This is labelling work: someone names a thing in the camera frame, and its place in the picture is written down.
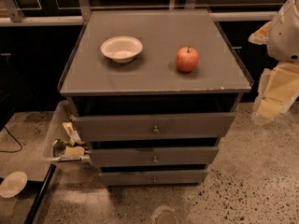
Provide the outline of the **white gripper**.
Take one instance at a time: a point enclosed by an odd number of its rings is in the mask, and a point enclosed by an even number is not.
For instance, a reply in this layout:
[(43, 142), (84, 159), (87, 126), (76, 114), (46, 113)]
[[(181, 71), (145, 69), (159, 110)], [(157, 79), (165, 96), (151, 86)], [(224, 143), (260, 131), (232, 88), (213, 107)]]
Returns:
[[(265, 45), (271, 22), (267, 22), (249, 36), (249, 42)], [(270, 70), (265, 69), (261, 76), (259, 95), (253, 105), (252, 120), (258, 125), (272, 122), (281, 110), (288, 110), (298, 97), (299, 65), (279, 62)]]

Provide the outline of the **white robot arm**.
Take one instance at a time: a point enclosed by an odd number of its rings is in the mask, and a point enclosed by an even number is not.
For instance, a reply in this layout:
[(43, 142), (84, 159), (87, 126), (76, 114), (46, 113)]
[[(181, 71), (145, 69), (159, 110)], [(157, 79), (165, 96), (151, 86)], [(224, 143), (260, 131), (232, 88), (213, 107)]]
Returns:
[(277, 15), (249, 37), (249, 42), (266, 45), (278, 61), (261, 74), (252, 119), (264, 125), (286, 113), (299, 96), (299, 0), (287, 0)]

